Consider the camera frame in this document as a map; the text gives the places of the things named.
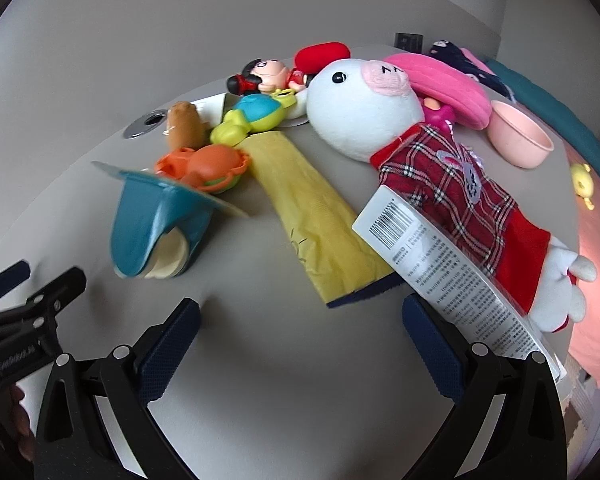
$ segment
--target white tag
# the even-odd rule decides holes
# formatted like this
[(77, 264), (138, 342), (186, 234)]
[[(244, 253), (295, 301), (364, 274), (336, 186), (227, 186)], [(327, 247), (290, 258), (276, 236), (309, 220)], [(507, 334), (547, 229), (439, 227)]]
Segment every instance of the white tag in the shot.
[(420, 212), (387, 186), (371, 197), (353, 230), (469, 343), (525, 359), (540, 351), (554, 379), (560, 368), (516, 309), (480, 269)]

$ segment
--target power outlet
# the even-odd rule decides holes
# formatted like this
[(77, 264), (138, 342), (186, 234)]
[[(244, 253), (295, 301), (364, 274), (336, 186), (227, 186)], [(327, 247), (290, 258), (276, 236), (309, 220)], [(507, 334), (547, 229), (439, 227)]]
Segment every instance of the power outlet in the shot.
[(414, 54), (422, 54), (422, 35), (396, 32), (394, 47)]

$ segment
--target pink bowl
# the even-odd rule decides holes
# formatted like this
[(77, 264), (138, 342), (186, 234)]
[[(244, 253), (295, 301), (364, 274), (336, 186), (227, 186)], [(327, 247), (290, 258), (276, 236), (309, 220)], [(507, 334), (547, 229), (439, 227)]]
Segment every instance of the pink bowl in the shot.
[(554, 143), (538, 124), (502, 101), (491, 101), (487, 129), (493, 147), (514, 166), (530, 170), (554, 150)]

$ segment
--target brown toy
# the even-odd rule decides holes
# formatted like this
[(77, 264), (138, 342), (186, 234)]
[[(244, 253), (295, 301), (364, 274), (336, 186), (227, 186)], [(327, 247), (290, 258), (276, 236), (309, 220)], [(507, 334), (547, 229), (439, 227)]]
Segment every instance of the brown toy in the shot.
[(167, 144), (171, 151), (179, 148), (199, 150), (208, 144), (209, 124), (203, 123), (196, 105), (178, 101), (167, 112)]

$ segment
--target pig snout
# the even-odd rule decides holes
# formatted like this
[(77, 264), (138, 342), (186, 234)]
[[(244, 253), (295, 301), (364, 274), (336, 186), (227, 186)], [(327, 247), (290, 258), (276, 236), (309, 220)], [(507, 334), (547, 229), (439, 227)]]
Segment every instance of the pig snout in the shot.
[(365, 61), (360, 70), (366, 85), (378, 94), (406, 96), (411, 91), (409, 78), (404, 70), (391, 63)]

